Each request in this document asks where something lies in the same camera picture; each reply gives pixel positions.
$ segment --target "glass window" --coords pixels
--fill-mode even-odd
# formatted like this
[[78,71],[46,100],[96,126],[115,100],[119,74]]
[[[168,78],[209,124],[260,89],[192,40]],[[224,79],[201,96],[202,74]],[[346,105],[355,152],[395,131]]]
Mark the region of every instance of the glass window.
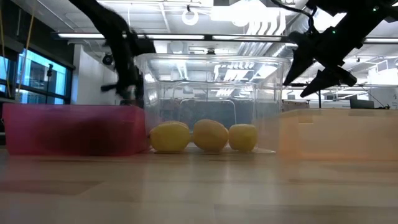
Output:
[[[27,91],[27,90],[21,90],[19,102],[20,103],[44,104],[45,97],[46,96],[43,94],[32,93],[31,91]],[[62,105],[62,104],[64,104],[64,100],[60,99],[60,98],[54,98],[54,97],[48,96],[47,104]]]
[[8,72],[9,60],[0,56],[0,78],[5,80],[7,75],[6,71]]
[[[40,90],[45,90],[51,93],[56,93],[59,95],[66,94],[66,84],[67,84],[67,68],[42,57],[30,50],[19,55],[18,61],[18,78],[17,83],[21,78],[22,67],[24,63],[24,57],[26,55],[25,72],[22,77],[22,84],[31,86]],[[48,77],[47,72],[49,70],[50,64],[53,65],[52,76]]]
[[62,105],[64,104],[64,101],[63,99],[49,96],[49,98],[47,99],[47,104]]
[[45,103],[45,95],[32,93],[27,90],[20,90],[19,92],[20,103]]

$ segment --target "window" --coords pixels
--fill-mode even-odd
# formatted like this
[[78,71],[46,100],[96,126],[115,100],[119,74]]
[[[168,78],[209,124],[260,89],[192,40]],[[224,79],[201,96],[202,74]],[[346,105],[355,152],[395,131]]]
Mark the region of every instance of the window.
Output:
[[47,104],[55,104],[55,105],[62,105],[63,99],[60,98],[54,98],[51,96],[45,96],[42,94],[37,94],[37,93],[32,93],[31,91],[27,90],[20,90],[20,97],[19,97],[19,102],[20,103],[35,103],[35,104],[42,104],[46,103]]
[[5,80],[7,75],[6,71],[8,72],[9,68],[9,60],[0,56],[0,79]]
[[[52,75],[47,76],[52,65]],[[64,104],[70,97],[70,71],[35,52],[24,50],[17,63],[16,87],[21,84],[20,103]]]

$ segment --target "lemon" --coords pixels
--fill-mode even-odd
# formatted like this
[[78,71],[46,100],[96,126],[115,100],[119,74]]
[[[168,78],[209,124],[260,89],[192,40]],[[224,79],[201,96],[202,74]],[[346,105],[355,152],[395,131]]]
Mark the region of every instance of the lemon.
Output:
[[150,131],[150,143],[158,152],[183,151],[191,140],[188,126],[178,121],[168,121]]
[[229,146],[241,152],[251,152],[257,144],[257,129],[251,124],[235,124],[229,129]]
[[220,152],[228,142],[228,130],[217,121],[200,120],[193,127],[193,142],[204,151]]

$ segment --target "desk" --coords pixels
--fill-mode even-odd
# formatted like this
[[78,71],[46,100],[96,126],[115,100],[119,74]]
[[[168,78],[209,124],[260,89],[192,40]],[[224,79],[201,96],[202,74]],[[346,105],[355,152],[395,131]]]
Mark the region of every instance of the desk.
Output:
[[398,223],[396,163],[311,162],[301,179],[266,154],[9,157],[1,165],[2,224]]

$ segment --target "pink plastic bin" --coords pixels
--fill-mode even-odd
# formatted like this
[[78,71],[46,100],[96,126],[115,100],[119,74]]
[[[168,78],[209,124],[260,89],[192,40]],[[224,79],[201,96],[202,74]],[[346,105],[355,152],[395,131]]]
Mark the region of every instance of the pink plastic bin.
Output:
[[3,106],[10,155],[129,156],[148,149],[135,106]]

